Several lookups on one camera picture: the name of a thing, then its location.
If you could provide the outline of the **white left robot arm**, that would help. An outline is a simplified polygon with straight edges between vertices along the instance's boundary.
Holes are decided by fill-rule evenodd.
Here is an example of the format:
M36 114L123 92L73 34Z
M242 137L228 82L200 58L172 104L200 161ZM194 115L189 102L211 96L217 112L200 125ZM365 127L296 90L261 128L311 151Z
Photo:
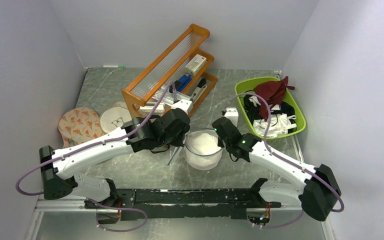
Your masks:
M180 147L189 130L188 114L175 108L163 116L135 117L106 135L73 147L42 147L40 160L53 161L41 169L43 196L46 200L57 200L74 195L112 208L119 200L114 181L90 177L80 171L121 155L154 150L164 145Z

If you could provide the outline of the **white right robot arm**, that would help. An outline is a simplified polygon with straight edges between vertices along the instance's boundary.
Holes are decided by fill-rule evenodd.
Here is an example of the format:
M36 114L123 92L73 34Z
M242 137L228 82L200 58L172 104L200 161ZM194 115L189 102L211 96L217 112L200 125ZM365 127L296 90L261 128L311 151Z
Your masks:
M219 141L236 160L263 166L289 182L266 182L253 190L249 199L255 207L262 207L267 202L300 205L309 217L320 222L336 211L337 203L340 204L338 211L344 210L341 190L329 166L314 166L296 160L251 133L240 133L226 117L215 120L212 127Z

